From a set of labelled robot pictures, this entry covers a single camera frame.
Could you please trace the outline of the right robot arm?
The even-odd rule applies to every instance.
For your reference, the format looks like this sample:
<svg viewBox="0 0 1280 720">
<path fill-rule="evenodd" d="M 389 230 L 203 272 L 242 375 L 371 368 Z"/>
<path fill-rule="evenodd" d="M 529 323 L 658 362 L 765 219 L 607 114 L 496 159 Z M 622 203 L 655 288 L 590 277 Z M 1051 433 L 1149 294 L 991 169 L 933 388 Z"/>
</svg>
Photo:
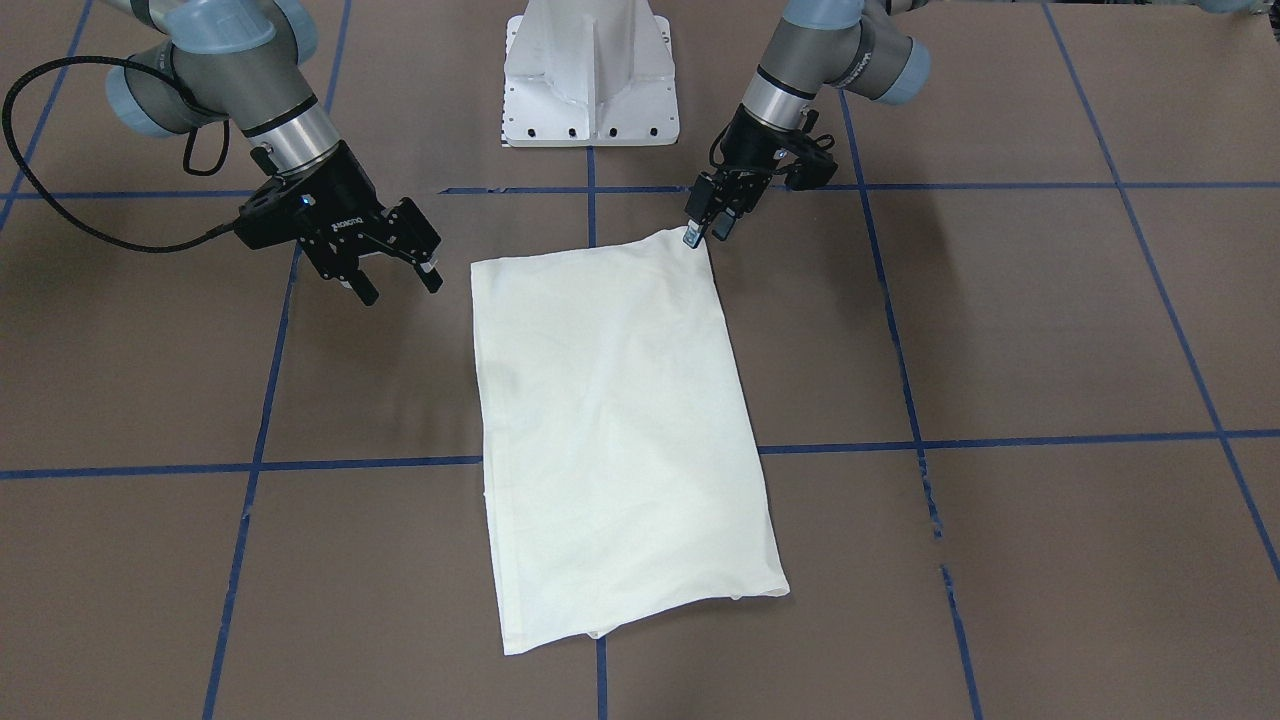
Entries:
<svg viewBox="0 0 1280 720">
<path fill-rule="evenodd" d="M 133 131 L 188 135 L 229 120 L 266 182 L 233 231 L 253 250 L 298 245 L 317 273 L 366 305 L 378 290 L 361 270 L 384 254 L 410 264 L 435 292 L 440 236 L 417 205 L 384 206 L 349 145 L 301 72 L 317 27 L 297 1 L 119 1 L 116 9 L 165 41 L 109 70 L 108 101 Z"/>
</svg>

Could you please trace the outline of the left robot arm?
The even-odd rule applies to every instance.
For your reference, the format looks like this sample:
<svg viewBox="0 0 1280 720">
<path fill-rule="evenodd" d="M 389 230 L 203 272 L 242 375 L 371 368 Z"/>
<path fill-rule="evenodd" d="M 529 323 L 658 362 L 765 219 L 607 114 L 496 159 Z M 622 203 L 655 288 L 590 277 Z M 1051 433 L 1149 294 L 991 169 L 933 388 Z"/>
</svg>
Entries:
<svg viewBox="0 0 1280 720">
<path fill-rule="evenodd" d="M 869 192 L 1275 190 L 1271 33 L 1248 1 L 791 1 L 686 205 L 691 246 L 724 240 L 782 182 L 838 170 L 812 133 L 832 88 L 873 104 Z"/>
</svg>

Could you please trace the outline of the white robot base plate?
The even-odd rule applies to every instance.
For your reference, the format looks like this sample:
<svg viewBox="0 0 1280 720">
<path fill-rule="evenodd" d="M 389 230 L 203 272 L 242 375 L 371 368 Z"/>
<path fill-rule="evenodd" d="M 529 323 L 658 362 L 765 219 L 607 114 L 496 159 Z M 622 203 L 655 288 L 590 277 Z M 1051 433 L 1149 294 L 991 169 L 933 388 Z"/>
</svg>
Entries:
<svg viewBox="0 0 1280 720">
<path fill-rule="evenodd" d="M 506 147 L 678 141 L 671 26 L 648 1 L 530 1 L 506 23 L 503 70 Z"/>
</svg>

